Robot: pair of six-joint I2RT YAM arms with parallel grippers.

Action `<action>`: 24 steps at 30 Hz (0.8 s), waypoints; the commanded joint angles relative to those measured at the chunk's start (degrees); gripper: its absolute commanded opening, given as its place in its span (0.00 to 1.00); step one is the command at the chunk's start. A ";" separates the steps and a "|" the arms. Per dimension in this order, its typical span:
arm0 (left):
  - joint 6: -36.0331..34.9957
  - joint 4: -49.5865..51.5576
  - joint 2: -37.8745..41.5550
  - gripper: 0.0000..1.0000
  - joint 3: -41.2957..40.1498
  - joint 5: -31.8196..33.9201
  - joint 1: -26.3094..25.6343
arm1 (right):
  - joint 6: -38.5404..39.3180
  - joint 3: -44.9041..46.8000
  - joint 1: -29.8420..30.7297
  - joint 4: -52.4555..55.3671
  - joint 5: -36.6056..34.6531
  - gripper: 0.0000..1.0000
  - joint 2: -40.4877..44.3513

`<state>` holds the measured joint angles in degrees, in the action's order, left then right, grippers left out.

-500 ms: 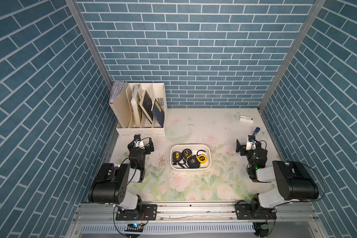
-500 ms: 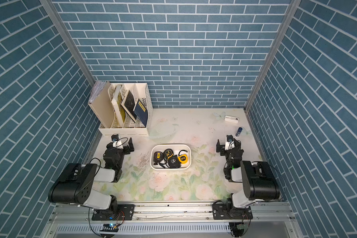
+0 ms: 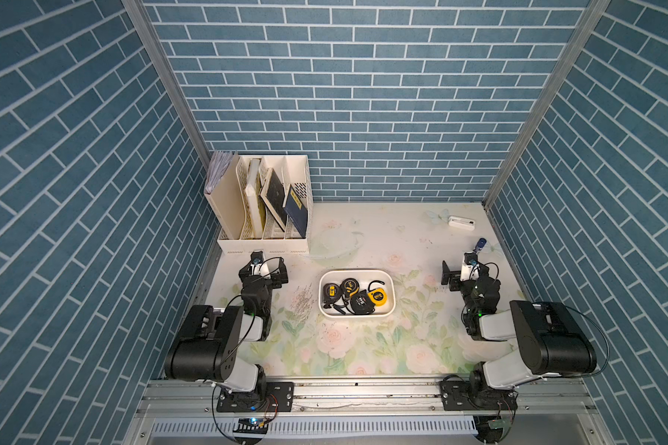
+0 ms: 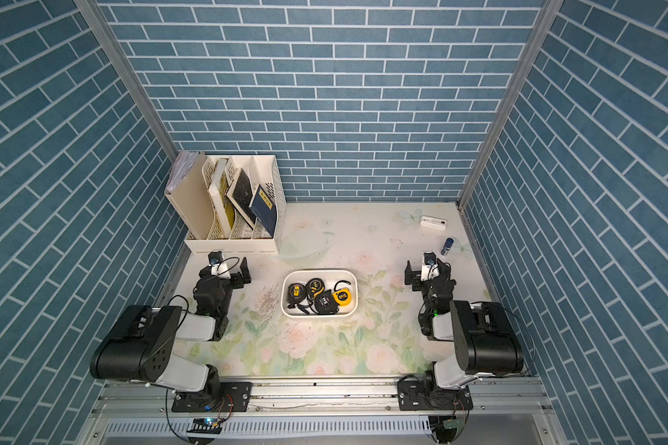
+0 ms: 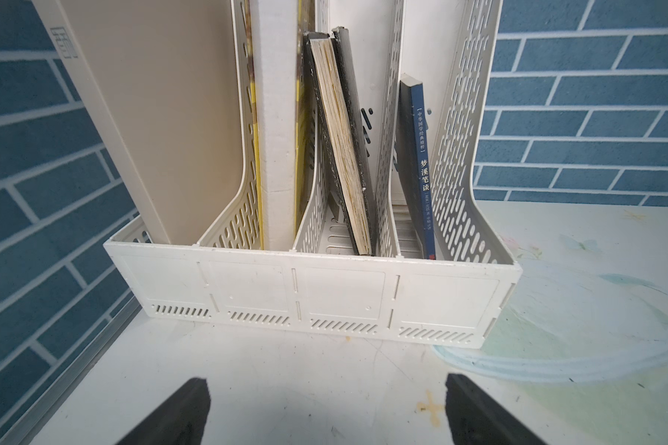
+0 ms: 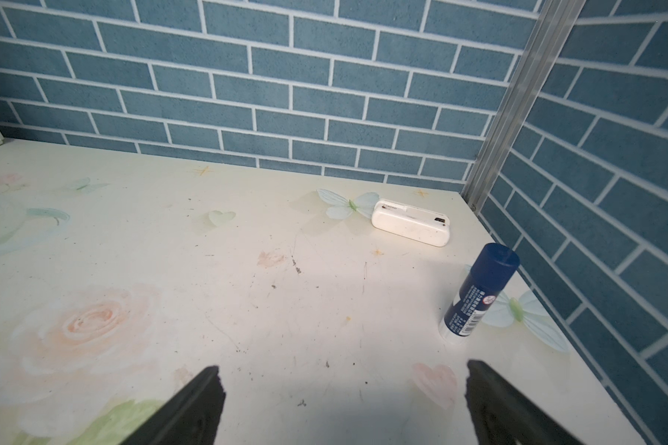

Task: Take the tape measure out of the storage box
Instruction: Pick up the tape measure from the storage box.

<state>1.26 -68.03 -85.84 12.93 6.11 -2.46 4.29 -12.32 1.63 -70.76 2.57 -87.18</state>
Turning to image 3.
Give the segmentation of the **black tape measure yellow centre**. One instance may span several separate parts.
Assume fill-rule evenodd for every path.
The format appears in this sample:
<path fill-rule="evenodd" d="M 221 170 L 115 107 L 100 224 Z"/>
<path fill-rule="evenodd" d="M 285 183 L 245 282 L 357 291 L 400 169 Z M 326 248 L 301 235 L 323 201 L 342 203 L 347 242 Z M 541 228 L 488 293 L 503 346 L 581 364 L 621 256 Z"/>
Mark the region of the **black tape measure yellow centre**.
<path fill-rule="evenodd" d="M 360 291 L 359 282 L 352 278 L 346 278 L 341 283 L 341 291 L 343 292 L 343 300 L 349 301 L 356 293 Z"/>

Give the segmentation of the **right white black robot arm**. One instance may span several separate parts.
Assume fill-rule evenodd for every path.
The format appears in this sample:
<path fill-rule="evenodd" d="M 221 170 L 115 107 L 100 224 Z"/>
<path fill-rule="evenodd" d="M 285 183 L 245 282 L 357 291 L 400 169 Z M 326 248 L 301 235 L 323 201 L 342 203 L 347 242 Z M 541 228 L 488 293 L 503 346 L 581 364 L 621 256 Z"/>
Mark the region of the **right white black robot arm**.
<path fill-rule="evenodd" d="M 481 263 L 475 252 L 464 254 L 458 271 L 442 262 L 442 284 L 462 296 L 466 333 L 475 341 L 517 344 L 512 352 L 475 365 L 468 397 L 481 405 L 495 397 L 511 398 L 516 387 L 541 378 L 593 374 L 596 351 L 570 310 L 557 302 L 512 300 L 508 310 L 499 311 L 501 281 L 491 276 L 492 266 Z"/>

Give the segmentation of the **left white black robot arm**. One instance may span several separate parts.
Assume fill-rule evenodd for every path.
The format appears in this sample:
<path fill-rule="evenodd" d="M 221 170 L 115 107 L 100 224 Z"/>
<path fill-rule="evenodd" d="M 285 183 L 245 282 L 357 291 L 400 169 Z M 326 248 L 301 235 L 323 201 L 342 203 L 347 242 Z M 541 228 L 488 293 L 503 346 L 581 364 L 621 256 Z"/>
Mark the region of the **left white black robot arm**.
<path fill-rule="evenodd" d="M 241 305 L 228 302 L 216 310 L 194 305 L 166 355 L 164 372 L 169 379 L 210 381 L 237 402 L 260 405 L 265 400 L 266 376 L 260 365 L 238 357 L 245 342 L 265 341 L 272 326 L 273 291 L 289 282 L 283 258 L 267 259 L 263 252 L 250 255 L 239 270 Z"/>

